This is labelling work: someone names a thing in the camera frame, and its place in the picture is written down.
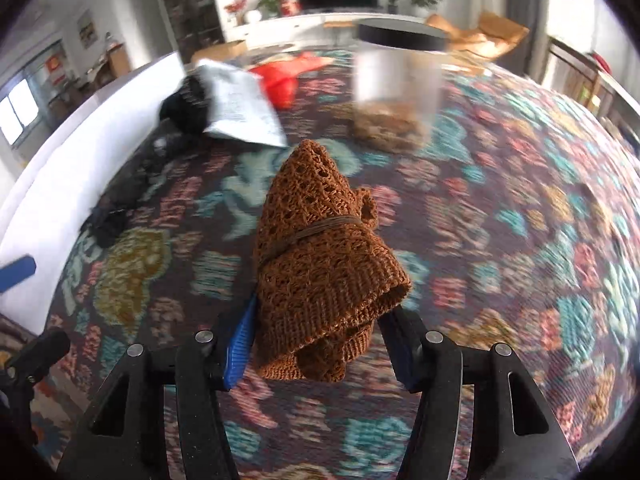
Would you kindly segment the white wet wipes packet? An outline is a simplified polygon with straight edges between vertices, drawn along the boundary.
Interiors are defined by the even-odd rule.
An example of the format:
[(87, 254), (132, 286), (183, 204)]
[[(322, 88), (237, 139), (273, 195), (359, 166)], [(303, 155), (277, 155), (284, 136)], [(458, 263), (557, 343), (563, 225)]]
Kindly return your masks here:
[(205, 133), (274, 148), (288, 146), (276, 111), (262, 91), (262, 78), (213, 60), (198, 61), (193, 73), (209, 99)]

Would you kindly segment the white tv cabinet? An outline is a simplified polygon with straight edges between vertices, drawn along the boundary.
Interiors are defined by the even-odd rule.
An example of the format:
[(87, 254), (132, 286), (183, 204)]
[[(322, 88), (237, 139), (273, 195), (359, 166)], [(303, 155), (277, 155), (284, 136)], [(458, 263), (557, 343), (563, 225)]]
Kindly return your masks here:
[(308, 13), (285, 18), (268, 18), (252, 24), (229, 26), (224, 30), (228, 42), (244, 41), (248, 50), (271, 47), (344, 46), (350, 44), (356, 23), (367, 18), (424, 23), (420, 16), (373, 12)]

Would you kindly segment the orange red fabric pouch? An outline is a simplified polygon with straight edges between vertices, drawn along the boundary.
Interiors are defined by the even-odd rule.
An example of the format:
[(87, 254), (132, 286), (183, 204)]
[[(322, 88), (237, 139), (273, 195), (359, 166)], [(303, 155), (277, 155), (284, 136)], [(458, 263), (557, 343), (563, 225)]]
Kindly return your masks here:
[(289, 110), (294, 104), (298, 77), (333, 63), (334, 59), (328, 56), (303, 52), (282, 60), (263, 62), (251, 68), (250, 73), (260, 78), (260, 88), (276, 110)]

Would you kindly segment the orange lounge chair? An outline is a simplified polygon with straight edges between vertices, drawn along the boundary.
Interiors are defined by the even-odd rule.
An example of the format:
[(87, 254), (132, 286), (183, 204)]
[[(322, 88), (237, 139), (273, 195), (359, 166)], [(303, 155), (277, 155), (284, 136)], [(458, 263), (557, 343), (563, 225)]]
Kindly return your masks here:
[(529, 29), (498, 14), (483, 11), (475, 28), (454, 26), (439, 14), (432, 14), (425, 24), (444, 32), (449, 50), (464, 52), (484, 61), (495, 61), (514, 50), (528, 35)]

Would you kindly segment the wooden chair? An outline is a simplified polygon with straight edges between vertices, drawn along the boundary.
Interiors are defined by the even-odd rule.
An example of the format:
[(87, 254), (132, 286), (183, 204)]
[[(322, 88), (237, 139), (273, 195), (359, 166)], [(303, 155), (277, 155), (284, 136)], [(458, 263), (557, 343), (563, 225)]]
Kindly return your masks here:
[(639, 132), (639, 102), (592, 55), (551, 36), (539, 83), (576, 101), (597, 120), (606, 118)]

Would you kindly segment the brown cardboard box on floor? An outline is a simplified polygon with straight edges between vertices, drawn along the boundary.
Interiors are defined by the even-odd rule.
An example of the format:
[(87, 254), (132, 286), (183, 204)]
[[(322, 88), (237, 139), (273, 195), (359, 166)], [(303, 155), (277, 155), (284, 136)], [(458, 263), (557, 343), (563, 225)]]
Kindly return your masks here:
[(247, 52), (245, 40), (234, 40), (224, 44), (213, 44), (210, 47), (198, 50), (191, 56), (191, 63), (196, 64), (203, 60), (227, 62), (238, 58)]

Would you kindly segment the dark tall bookcase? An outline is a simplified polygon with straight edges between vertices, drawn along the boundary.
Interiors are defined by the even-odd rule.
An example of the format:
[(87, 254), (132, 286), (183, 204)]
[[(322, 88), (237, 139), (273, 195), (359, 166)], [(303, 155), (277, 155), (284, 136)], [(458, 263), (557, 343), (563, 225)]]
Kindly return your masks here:
[(216, 0), (163, 0), (182, 62), (224, 42)]

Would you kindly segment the clear jar black lid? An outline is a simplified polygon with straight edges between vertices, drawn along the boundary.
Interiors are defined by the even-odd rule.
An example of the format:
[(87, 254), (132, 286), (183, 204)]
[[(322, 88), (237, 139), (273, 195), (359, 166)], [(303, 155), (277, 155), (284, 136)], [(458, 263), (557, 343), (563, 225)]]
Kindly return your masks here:
[(438, 110), (448, 35), (424, 23), (364, 18), (355, 37), (354, 135), (387, 153), (419, 151)]

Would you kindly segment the black fluffy object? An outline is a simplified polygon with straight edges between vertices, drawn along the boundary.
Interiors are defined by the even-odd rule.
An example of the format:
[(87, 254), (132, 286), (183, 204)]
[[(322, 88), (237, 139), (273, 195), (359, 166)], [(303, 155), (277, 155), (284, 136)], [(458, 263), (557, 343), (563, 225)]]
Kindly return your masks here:
[(158, 119), (170, 120), (182, 133), (199, 136), (208, 125), (212, 99), (199, 76), (186, 75), (176, 92), (163, 100)]

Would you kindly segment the white cardboard storage box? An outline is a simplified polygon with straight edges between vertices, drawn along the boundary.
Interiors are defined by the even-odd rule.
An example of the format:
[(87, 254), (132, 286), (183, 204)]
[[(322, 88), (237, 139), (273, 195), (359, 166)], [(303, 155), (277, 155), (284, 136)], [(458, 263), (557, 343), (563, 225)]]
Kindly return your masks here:
[(38, 335), (58, 280), (107, 183), (155, 127), (186, 72), (171, 53), (96, 92), (63, 122), (1, 199), (1, 261), (31, 256), (36, 272), (1, 296), (1, 313)]

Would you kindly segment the brown knitted cloth roll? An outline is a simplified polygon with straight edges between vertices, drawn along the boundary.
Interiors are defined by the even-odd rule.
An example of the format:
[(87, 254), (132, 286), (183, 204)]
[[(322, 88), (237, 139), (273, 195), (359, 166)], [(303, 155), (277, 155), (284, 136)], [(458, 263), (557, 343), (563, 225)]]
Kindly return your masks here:
[(352, 188), (324, 146), (292, 151), (256, 233), (260, 376), (340, 382), (367, 352), (376, 320), (411, 289), (377, 227), (370, 191)]

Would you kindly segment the colourful woven tablecloth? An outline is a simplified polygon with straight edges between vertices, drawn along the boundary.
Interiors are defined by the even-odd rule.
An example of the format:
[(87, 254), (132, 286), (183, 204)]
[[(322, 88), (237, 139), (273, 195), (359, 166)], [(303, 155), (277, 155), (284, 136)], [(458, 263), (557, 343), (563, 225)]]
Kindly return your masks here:
[[(510, 344), (589, 460), (637, 390), (638, 158), (581, 105), (505, 70), (448, 75), (424, 148), (380, 152), (352, 134), (352, 56), (330, 57), (280, 115), (288, 142), (318, 142), (371, 193), (411, 280), (405, 307), (462, 346)], [(113, 246), (75, 233), (48, 318), (70, 352), (32, 414), (47, 462), (130, 344), (178, 344), (250, 293), (262, 203), (288, 154), (206, 143), (160, 170)], [(390, 479), (418, 400), (374, 335), (337, 384), (247, 370), (220, 404), (243, 478)]]

